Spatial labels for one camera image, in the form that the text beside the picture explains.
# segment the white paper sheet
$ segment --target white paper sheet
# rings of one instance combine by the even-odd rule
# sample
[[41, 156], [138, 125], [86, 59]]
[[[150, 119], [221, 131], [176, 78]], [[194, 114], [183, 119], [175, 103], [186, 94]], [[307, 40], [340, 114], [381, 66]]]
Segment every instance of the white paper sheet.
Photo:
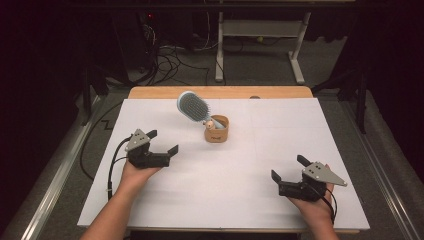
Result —
[[[208, 99], [211, 114], [230, 120], [225, 143], [204, 140], [175, 99], [128, 99], [122, 105], [78, 225], [88, 226], [107, 202], [110, 161], [118, 144], [137, 128], [157, 130], [150, 151], [179, 145], [170, 167], [155, 174], [133, 205], [129, 227], [304, 229], [298, 210], [278, 195], [274, 169], [284, 181], [301, 180], [303, 155], [327, 163], [347, 187], [336, 186], [336, 229], [369, 229], [355, 189], [317, 99]], [[123, 148], [118, 157], [125, 156]], [[123, 161], [113, 172], [119, 184]]]

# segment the table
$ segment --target table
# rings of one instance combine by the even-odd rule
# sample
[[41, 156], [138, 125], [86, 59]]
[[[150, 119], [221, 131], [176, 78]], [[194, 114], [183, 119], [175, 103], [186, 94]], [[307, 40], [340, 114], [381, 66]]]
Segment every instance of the table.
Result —
[[[207, 99], [214, 112], [230, 119], [227, 142], [207, 143], [204, 126], [178, 112], [176, 98], [185, 90], [195, 91]], [[131, 229], [305, 231], [298, 210], [278, 196], [270, 176], [274, 169], [286, 181], [299, 181], [302, 166], [296, 156], [300, 153], [311, 161], [325, 159], [349, 183], [335, 189], [339, 209], [336, 231], [369, 229], [319, 103], [309, 88], [302, 86], [134, 88], [121, 108], [79, 226], [88, 226], [106, 203], [106, 175], [112, 155], [119, 142], [137, 127], [146, 132], [157, 127], [151, 151], [164, 152], [175, 144], [180, 150], [169, 168], [149, 180], [134, 203], [128, 224]], [[115, 165], [114, 190], [122, 165]]]

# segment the hairbrush handle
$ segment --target hairbrush handle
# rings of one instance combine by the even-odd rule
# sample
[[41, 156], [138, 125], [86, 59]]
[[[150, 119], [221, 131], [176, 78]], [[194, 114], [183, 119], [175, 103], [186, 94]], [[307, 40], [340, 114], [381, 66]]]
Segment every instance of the hairbrush handle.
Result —
[[224, 129], [225, 128], [224, 125], [222, 125], [220, 122], [216, 121], [215, 119], [211, 118], [211, 121], [215, 125], [215, 128], [217, 128], [217, 129]]

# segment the hairbrush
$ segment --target hairbrush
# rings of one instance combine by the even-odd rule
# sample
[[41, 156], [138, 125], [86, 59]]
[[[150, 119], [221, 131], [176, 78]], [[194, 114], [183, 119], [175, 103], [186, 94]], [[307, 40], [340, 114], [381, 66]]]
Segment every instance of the hairbrush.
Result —
[[178, 110], [195, 122], [213, 121], [215, 128], [225, 128], [221, 123], [213, 119], [209, 112], [209, 105], [196, 93], [185, 91], [177, 99]]

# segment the table leg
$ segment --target table leg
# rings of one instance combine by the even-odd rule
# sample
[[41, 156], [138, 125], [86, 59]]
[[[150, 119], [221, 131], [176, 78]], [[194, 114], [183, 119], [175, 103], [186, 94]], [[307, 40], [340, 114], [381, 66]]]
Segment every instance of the table leg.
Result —
[[300, 85], [305, 84], [305, 79], [303, 78], [302, 71], [300, 70], [299, 62], [297, 61], [297, 56], [299, 55], [300, 47], [302, 46], [303, 38], [305, 37], [306, 29], [308, 28], [309, 18], [311, 17], [311, 13], [305, 13], [305, 16], [302, 21], [302, 25], [299, 28], [299, 34], [297, 36], [296, 47], [294, 51], [290, 51], [289, 59], [293, 69], [294, 76], [296, 78], [296, 82]]

